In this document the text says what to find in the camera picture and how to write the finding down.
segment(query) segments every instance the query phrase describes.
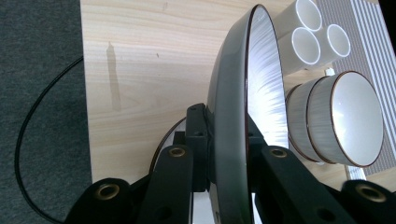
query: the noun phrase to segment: metal screw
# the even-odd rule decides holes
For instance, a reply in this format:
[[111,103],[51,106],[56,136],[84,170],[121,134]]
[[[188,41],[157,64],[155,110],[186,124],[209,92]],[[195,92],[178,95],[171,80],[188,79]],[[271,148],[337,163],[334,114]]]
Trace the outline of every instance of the metal screw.
[[103,184],[96,190],[94,197],[96,199],[106,201],[117,196],[120,192],[120,187],[116,184]]
[[186,150],[180,147],[174,147],[169,150],[169,155],[171,157],[182,157],[186,154]]
[[355,189],[363,198],[372,202],[382,203],[387,200],[387,197],[381,191],[371,186],[359,184]]
[[271,148],[270,153],[273,156],[278,157],[278,158],[285,158],[288,156],[288,153],[285,150],[280,149],[280,148]]

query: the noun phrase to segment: wooden tabletop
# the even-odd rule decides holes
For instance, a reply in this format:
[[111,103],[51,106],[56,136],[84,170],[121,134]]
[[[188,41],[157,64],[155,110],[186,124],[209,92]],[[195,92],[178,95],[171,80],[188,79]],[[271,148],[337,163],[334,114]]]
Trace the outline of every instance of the wooden tabletop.
[[[206,102],[231,26],[257,4],[274,17],[291,2],[81,0],[92,181],[146,175],[169,128],[190,105]],[[325,68],[285,77],[285,89]],[[304,164],[334,188],[347,180],[344,165]]]

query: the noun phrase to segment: brown rim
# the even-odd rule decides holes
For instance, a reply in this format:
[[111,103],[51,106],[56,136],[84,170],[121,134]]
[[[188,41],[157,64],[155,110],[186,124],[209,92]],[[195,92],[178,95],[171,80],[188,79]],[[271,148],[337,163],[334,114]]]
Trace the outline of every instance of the brown rim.
[[[330,96],[330,118],[331,118],[331,123],[332,123],[332,131],[334,132],[334,136],[335,136],[335,140],[337,141],[337,145],[338,145],[339,148],[341,149],[341,152],[346,156],[346,159],[347,159],[348,161],[350,161],[350,162],[351,162],[353,165],[355,165],[355,166],[358,166],[358,167],[368,167],[368,166],[372,165],[372,164],[378,159],[380,153],[378,153],[378,155],[375,157],[375,160],[373,160],[373,162],[371,162],[370,164],[367,164],[367,165],[359,165],[359,164],[357,164],[356,162],[354,162],[352,159],[350,159],[350,158],[348,157],[348,155],[347,155],[346,152],[344,151],[344,148],[341,146],[340,140],[338,139],[338,135],[337,135],[337,133],[336,133],[336,131],[335,131],[335,128],[334,128],[334,120],[332,119],[332,98],[333,98],[333,96],[334,96],[334,89],[335,89],[335,86],[336,86],[337,82],[340,80],[340,78],[341,78],[343,75],[346,75],[346,74],[348,74],[348,73],[354,73],[354,74],[360,75],[361,77],[363,77],[364,79],[366,79],[367,83],[370,85],[370,87],[372,88],[372,90],[373,90],[374,93],[376,94],[373,85],[370,83],[370,81],[369,81],[363,74],[361,74],[361,73],[359,73],[359,72],[357,72],[357,71],[349,70],[349,71],[345,71],[345,72],[341,73],[340,75],[338,75],[337,79],[336,79],[336,80],[334,81],[334,83],[332,84],[332,94],[331,94],[331,96]],[[382,132],[382,142],[384,142],[384,132]]]
[[331,163],[331,164],[335,164],[334,161],[331,161],[327,158],[325,158],[324,156],[320,155],[319,151],[318,151],[318,147],[315,145],[314,141],[312,140],[312,136],[311,136],[311,130],[309,129],[309,122],[308,122],[308,108],[309,108],[309,101],[311,100],[311,95],[312,95],[312,91],[314,90],[314,88],[317,86],[317,84],[322,81],[324,78],[326,77],[321,77],[320,79],[317,80],[317,82],[315,82],[314,86],[312,87],[311,91],[308,94],[308,98],[306,99],[306,109],[305,109],[305,125],[306,125],[306,130],[308,132],[308,139],[309,142],[311,143],[312,148],[314,149],[314,151],[317,153],[317,155],[325,162],[327,163]]
[[[289,101],[289,98],[291,97],[292,93],[293,93],[299,86],[301,86],[301,85],[302,85],[302,84],[299,84],[299,85],[297,85],[297,86],[295,86],[295,87],[293,87],[293,88],[291,88],[291,89],[289,90],[288,95],[286,96],[286,112],[288,111],[288,101]],[[296,151],[297,151],[302,157],[304,157],[304,159],[309,160],[309,161],[313,161],[313,162],[318,162],[318,161],[315,161],[314,159],[308,157],[307,155],[305,155],[305,154],[300,150],[300,148],[297,147],[297,144],[294,142],[293,138],[291,137],[290,132],[288,132],[288,138],[289,138],[289,141],[291,142],[291,145],[294,147],[294,149],[296,149]]]

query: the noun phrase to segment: striped placemat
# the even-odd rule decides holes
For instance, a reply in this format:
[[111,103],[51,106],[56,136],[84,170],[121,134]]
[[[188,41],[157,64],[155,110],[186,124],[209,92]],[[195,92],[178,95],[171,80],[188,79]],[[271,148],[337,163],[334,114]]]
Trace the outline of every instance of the striped placemat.
[[350,55],[333,63],[333,69],[336,73],[354,70],[364,74],[375,87],[382,106],[385,135],[381,153],[374,164],[362,170],[372,175],[394,167],[396,60],[380,5],[364,0],[317,0],[317,4],[323,25],[339,24],[351,41]]

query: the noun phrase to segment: stacked bowls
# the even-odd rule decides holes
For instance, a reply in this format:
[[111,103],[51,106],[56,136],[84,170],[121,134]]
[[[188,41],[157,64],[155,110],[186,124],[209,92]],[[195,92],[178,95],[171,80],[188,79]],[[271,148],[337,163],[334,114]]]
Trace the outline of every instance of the stacked bowls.
[[365,167],[378,157],[381,105],[362,74],[348,71],[296,86],[286,107],[290,142],[307,160]]

